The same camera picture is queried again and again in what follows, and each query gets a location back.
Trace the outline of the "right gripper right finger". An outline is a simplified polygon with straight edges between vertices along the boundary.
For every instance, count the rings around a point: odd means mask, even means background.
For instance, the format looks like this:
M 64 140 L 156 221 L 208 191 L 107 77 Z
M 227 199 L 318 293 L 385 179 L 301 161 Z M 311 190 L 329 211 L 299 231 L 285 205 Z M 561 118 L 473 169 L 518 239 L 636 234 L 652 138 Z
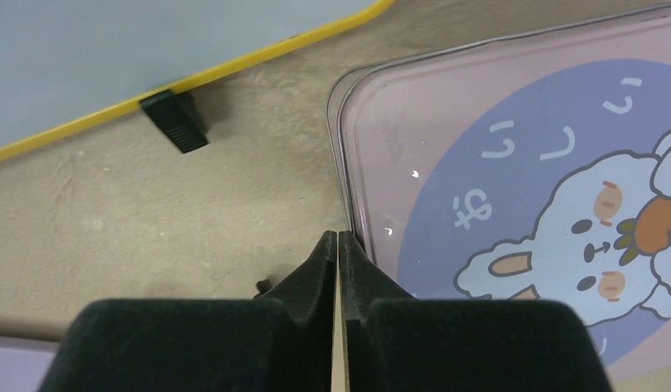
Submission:
M 553 301 L 418 300 L 338 235 L 350 391 L 608 391 L 575 313 Z

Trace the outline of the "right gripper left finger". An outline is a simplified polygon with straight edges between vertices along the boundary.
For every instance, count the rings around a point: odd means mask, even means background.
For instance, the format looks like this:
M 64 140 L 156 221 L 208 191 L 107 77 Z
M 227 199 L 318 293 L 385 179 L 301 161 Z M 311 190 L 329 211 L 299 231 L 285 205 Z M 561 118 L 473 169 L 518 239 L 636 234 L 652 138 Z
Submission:
M 264 295 L 108 299 L 69 326 L 42 391 L 328 391 L 337 235 Z

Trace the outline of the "lilac plastic tray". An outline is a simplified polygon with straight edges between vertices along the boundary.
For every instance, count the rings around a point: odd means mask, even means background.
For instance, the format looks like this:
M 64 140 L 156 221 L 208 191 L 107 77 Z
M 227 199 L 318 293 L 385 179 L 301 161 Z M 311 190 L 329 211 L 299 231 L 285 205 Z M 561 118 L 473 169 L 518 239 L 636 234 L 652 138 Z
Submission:
M 0 336 L 0 391 L 37 391 L 59 344 Z

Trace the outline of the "silver metal box lid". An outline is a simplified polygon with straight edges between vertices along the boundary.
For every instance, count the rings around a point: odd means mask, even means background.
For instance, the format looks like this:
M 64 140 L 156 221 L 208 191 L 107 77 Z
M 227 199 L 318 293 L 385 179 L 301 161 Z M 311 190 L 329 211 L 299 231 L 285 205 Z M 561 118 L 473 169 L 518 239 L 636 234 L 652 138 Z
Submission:
M 671 369 L 671 8 L 389 66 L 341 126 L 410 294 L 560 301 L 614 382 Z

